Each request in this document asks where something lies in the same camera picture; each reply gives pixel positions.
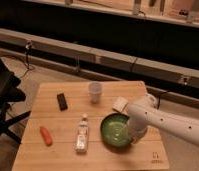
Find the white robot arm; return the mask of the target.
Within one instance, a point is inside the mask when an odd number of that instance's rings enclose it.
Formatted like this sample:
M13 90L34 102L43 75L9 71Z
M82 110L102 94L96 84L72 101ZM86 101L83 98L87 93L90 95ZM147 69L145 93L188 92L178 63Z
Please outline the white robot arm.
M145 94L127 105L128 134L135 142L145 136L148 126L153 126L199 146L199 120L163 112L156 104L153 95Z

